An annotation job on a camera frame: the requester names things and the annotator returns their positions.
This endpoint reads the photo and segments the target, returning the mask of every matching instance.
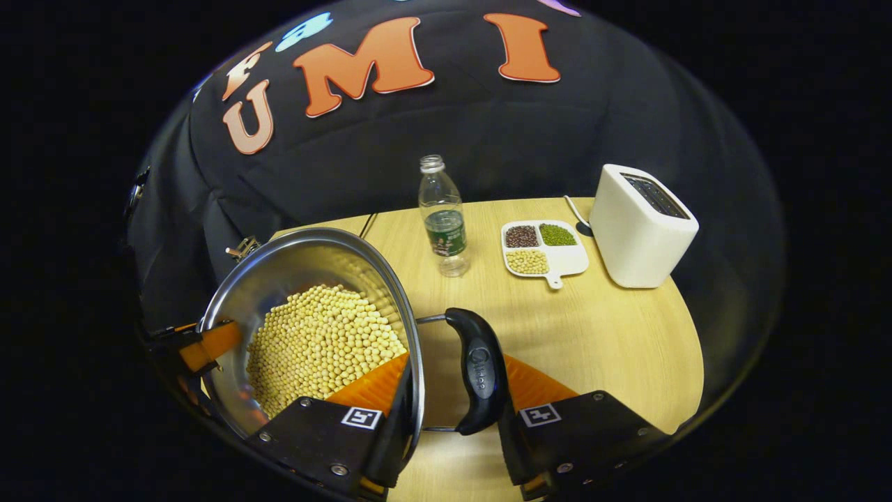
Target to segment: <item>orange letter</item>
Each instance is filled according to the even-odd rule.
[[[560,72],[549,64],[542,32],[549,27],[535,19],[514,14],[486,14],[487,21],[499,27],[505,45],[505,64],[499,74],[506,79],[551,83]]]
[[[257,132],[248,134],[242,121],[242,102],[232,105],[223,115],[223,123],[229,129],[229,137],[235,149],[244,155],[254,155],[263,149],[273,137],[273,114],[269,111],[267,103],[267,87],[269,80],[263,80],[248,91],[248,101],[254,103],[254,113],[257,115]]]
[[[319,117],[341,105],[342,99],[332,94],[329,80],[347,96],[363,97],[372,64],[378,72],[378,78],[372,83],[377,93],[418,88],[433,82],[434,73],[421,66],[415,50],[413,31],[420,22],[419,18],[400,18],[372,27],[359,44],[356,55],[325,44],[295,59],[294,68],[303,68],[310,94],[307,116]]]
[[[250,73],[248,73],[247,70],[250,70],[257,64],[257,61],[260,60],[260,53],[267,50],[271,45],[273,45],[272,42],[263,44],[259,49],[248,54],[248,56],[239,62],[239,64],[232,67],[232,70],[226,74],[226,76],[229,77],[229,80],[227,80],[226,83],[226,92],[223,93],[223,101],[226,101],[233,91],[238,89],[239,86],[248,80],[248,75],[250,75]]]

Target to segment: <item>pot handle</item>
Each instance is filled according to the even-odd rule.
[[[449,308],[445,320],[461,338],[462,378],[471,406],[455,431],[467,436],[499,420],[508,402],[508,371],[499,339],[483,317]]]

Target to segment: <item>cable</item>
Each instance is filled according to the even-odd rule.
[[[581,217],[581,215],[579,215],[579,211],[576,211],[576,204],[574,204],[573,201],[570,200],[570,196],[564,196],[564,199],[566,199],[566,202],[570,205],[570,209],[573,209],[573,214],[576,215],[576,219],[579,220],[579,223],[582,223],[582,224],[585,225],[586,227],[591,228],[591,225],[589,225],[589,223],[586,222],[586,221]]]

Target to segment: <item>black cloth backdrop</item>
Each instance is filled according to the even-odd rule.
[[[324,12],[332,24],[276,53],[282,36]],[[555,84],[513,81],[486,13],[542,21]],[[359,100],[343,96],[316,119],[292,61],[335,44],[354,53],[370,28],[417,16],[417,52],[435,82]],[[224,103],[226,73],[266,41],[250,77]],[[275,132],[256,155],[233,147],[226,109],[261,79]],[[250,105],[248,131],[257,127]],[[700,222],[673,273],[701,338],[701,409],[754,360],[777,314],[784,229],[770,175],[733,113],[670,58],[589,12],[577,18],[538,2],[347,0],[308,11],[243,47],[189,92],[139,171],[150,176],[128,238],[136,249],[147,327],[194,322],[235,265],[243,238],[417,203],[417,160],[442,155],[465,201],[593,196],[600,168],[652,173]]]

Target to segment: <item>white toaster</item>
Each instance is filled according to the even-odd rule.
[[[611,163],[601,171],[589,224],[607,273],[624,288],[663,284],[700,228],[663,183]]]

